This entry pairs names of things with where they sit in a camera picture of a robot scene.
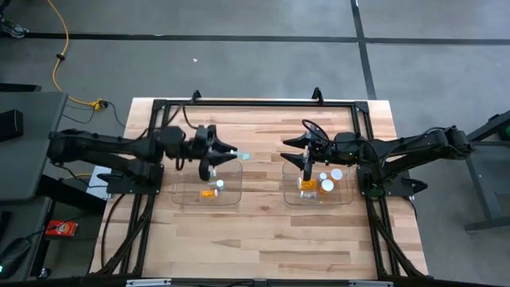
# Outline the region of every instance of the yellow cable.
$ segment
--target yellow cable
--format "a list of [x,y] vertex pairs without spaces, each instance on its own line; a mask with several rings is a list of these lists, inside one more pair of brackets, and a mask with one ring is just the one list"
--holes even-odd
[[[61,52],[61,55],[63,57],[65,57],[65,53],[67,52],[67,48],[69,47],[69,31],[67,29],[67,25],[65,24],[65,21],[64,21],[63,17],[58,12],[57,8],[51,2],[51,0],[48,0],[48,4],[53,8],[53,11],[55,11],[57,16],[61,20],[62,26],[64,26],[64,31],[65,31],[65,46],[64,46],[64,49]],[[58,89],[59,92],[62,92],[61,87],[57,83],[57,70],[58,70],[58,67],[59,67],[60,63],[61,63],[61,59],[58,58],[57,59],[57,63],[55,63],[55,67],[53,68],[52,78],[53,78],[53,84],[55,85],[55,87]],[[97,99],[97,101],[93,101],[93,102],[87,102],[87,101],[83,101],[83,100],[78,100],[78,99],[75,99],[75,98],[73,98],[71,96],[69,96],[69,99],[72,100],[75,103],[78,103],[78,104],[84,104],[84,105],[91,106],[91,107],[93,107],[96,110],[99,110],[99,109],[102,108],[102,106],[100,105],[100,100],[101,99]]]
[[[91,174],[77,174],[76,175],[77,178],[78,177],[90,177],[90,176],[92,176],[92,175]],[[65,179],[74,179],[74,177],[73,176],[68,176]]]

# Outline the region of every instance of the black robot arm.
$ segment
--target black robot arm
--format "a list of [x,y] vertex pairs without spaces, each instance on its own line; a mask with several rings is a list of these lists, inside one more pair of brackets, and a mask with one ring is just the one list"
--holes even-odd
[[[164,154],[176,160],[178,170],[185,160],[200,160],[198,173],[202,180],[209,180],[209,166],[215,167],[237,156],[237,148],[223,143],[217,136],[216,126],[200,125],[195,137],[186,140],[186,133],[177,126],[158,128],[151,137],[140,136],[135,140],[74,129],[53,132],[49,136],[47,156],[55,164],[83,160],[88,163],[121,171],[137,183],[154,183],[155,174]],[[132,155],[126,159],[119,155]]]
[[[352,132],[338,133],[333,140],[311,121],[304,120],[308,129],[302,136],[284,140],[284,144],[306,149],[302,154],[282,153],[281,156],[304,171],[304,180],[310,180],[314,163],[359,165],[362,174],[361,190],[374,194],[398,174],[436,159],[465,159],[472,151],[467,136],[455,126],[430,128],[418,136],[398,140],[366,140]],[[401,157],[386,161],[390,157]]]

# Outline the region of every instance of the red device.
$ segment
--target red device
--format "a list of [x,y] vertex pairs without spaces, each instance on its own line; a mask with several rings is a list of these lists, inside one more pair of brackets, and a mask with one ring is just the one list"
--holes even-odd
[[49,236],[73,236],[77,231],[78,223],[63,220],[51,220],[46,228]]

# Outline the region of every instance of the transparent tray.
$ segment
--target transparent tray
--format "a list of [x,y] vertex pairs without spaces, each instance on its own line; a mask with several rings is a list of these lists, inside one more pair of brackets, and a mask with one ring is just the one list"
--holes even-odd
[[242,165],[235,160],[215,168],[216,176],[209,182],[198,177],[198,161],[186,163],[181,171],[172,175],[172,201],[193,206],[229,206],[241,200]]
[[[355,167],[333,164],[326,167],[323,163],[315,163],[312,170],[312,179],[316,180],[317,187],[301,189],[298,188],[298,180],[303,178],[303,172],[295,165],[285,163],[281,184],[285,202],[293,206],[333,206],[351,203],[354,196],[354,187],[350,186],[354,180],[351,178],[352,168]],[[340,169],[342,171],[342,178],[340,180],[332,180],[331,172],[333,169]],[[320,182],[318,180],[320,173],[325,173],[328,176],[328,180],[332,180],[332,191],[320,191]],[[310,196],[311,193],[315,193],[315,198]]]

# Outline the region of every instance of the butcher block tabletop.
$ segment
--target butcher block tabletop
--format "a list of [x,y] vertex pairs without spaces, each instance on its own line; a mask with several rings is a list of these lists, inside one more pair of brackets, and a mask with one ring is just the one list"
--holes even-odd
[[[135,138],[148,126],[153,100],[133,99],[124,137]],[[368,104],[375,138],[395,139],[390,103],[370,100]],[[343,197],[346,204],[294,206],[284,200],[285,161],[280,152],[302,151],[284,146],[282,140],[304,133],[302,119],[317,122],[330,138],[337,132],[353,132],[350,109],[188,106],[186,114],[193,125],[216,124],[220,140],[250,154],[250,159],[235,162],[242,168],[242,197],[232,206],[177,204],[182,185],[177,187],[176,182],[185,178],[176,174],[173,160],[163,159],[165,175],[155,200],[144,277],[376,279],[367,208],[355,172],[343,167],[350,191],[347,199]],[[363,134],[363,121],[360,123]],[[182,111],[171,124],[178,124],[187,138],[194,136]],[[197,164],[186,162],[185,170],[198,174]],[[108,201],[100,236],[116,196]],[[126,236],[133,199],[126,195],[113,212],[105,240],[106,260]],[[391,197],[387,205],[395,241],[415,266],[427,273],[413,207],[404,199]],[[91,272],[100,268],[100,244],[98,240]],[[381,247],[389,271],[386,244]]]

